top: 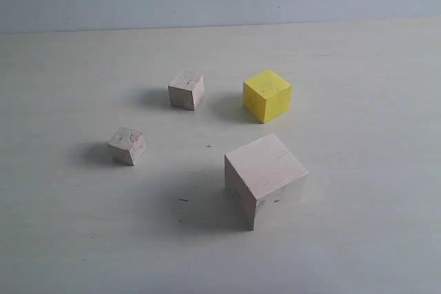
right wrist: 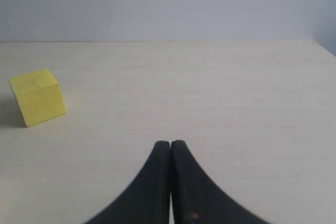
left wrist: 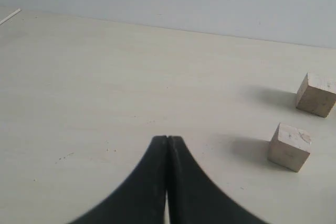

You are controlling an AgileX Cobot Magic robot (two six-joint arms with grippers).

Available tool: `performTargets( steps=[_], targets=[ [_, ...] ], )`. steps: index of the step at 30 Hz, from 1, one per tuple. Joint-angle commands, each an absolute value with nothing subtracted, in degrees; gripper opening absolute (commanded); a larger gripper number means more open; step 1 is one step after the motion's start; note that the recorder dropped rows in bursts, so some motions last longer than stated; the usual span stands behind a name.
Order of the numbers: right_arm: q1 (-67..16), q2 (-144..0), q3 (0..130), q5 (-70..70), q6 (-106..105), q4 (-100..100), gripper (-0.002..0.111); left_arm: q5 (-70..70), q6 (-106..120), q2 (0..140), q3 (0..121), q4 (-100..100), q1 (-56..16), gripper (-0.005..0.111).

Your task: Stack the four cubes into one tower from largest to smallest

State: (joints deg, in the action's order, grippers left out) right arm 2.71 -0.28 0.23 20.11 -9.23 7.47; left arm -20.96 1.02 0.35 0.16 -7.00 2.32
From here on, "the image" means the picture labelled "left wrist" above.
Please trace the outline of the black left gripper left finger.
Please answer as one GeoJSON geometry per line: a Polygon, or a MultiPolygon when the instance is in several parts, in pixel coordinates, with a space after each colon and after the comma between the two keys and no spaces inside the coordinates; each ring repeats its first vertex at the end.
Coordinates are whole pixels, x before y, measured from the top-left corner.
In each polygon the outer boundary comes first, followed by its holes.
{"type": "Polygon", "coordinates": [[[132,173],[72,223],[164,223],[168,139],[155,136],[132,173]]]}

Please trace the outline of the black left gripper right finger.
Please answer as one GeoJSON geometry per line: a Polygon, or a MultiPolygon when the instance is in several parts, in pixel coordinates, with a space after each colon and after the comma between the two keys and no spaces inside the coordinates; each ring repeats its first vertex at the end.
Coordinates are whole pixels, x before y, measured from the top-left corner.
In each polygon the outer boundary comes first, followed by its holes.
{"type": "Polygon", "coordinates": [[[180,136],[168,138],[170,223],[265,223],[228,197],[200,168],[180,136]]]}

